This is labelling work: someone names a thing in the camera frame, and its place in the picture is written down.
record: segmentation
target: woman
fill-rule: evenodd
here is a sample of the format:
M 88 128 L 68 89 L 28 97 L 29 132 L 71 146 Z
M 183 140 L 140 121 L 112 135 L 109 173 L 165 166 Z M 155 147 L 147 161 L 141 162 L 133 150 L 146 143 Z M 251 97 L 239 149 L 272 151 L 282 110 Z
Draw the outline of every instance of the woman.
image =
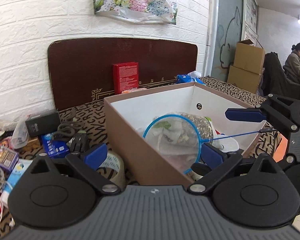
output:
M 300 43 L 292 46 L 292 53 L 288 56 L 283 69 L 287 73 L 287 78 L 300 84 Z

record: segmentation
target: orange object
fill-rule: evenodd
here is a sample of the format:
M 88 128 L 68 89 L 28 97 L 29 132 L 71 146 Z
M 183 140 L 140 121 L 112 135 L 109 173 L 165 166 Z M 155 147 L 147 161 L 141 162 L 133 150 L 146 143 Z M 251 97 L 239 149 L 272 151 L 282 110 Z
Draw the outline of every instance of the orange object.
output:
M 286 153 L 287 145 L 288 140 L 283 135 L 281 135 L 281 142 L 279 143 L 279 146 L 273 154 L 273 159 L 276 162 L 281 161 L 283 159 L 284 154 Z
M 122 94 L 128 94 L 128 93 L 131 93 L 131 92 L 140 91 L 140 90 L 145 90 L 145 89 L 146 89 L 146 88 L 133 88 L 133 89 L 130 89 L 130 90 L 122 91 L 121 93 L 122 93 Z

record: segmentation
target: white brick wall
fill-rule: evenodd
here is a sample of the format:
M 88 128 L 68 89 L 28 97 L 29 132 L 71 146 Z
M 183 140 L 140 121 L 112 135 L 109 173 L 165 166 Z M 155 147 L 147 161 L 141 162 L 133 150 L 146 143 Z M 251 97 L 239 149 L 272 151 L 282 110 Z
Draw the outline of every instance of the white brick wall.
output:
M 54 107 L 47 49 L 80 37 L 163 38 L 195 43 L 203 71 L 209 0 L 179 0 L 177 25 L 133 25 L 93 14 L 92 0 L 0 0 L 0 119 Z
M 258 22 L 259 42 L 266 53 L 276 52 L 281 65 L 291 53 L 292 45 L 300 42 L 298 19 L 280 12 L 260 8 Z

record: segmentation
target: wooden headboard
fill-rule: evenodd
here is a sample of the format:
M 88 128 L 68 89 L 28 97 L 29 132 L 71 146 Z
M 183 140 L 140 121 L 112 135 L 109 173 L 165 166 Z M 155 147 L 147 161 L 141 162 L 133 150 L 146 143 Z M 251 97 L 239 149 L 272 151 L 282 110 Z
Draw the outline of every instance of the wooden headboard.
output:
M 196 68 L 197 46 L 138 38 L 55 41 L 48 64 L 56 108 L 64 110 L 114 94 L 112 65 L 139 63 L 139 87 L 173 83 Z

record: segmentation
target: blue box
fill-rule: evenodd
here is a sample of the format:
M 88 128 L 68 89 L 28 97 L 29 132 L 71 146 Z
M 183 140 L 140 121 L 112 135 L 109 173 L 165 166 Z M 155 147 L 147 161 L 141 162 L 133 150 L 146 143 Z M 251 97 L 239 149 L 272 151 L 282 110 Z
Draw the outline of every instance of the blue box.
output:
M 52 133 L 42 135 L 42 145 L 50 158 L 64 158 L 69 153 L 69 147 L 64 141 L 51 141 Z
M 17 184 L 18 180 L 25 173 L 26 169 L 30 166 L 31 163 L 32 160 L 19 159 L 18 163 L 12 170 L 7 180 L 12 186 L 12 188 Z M 9 194 L 11 193 L 11 190 L 12 189 L 7 184 L 3 188 L 3 192 L 1 194 L 1 201 L 5 207 L 8 207 L 8 198 L 9 198 Z
M 177 75 L 177 84 L 188 82 L 198 82 L 199 84 L 205 85 L 199 78 L 193 78 L 189 75 Z

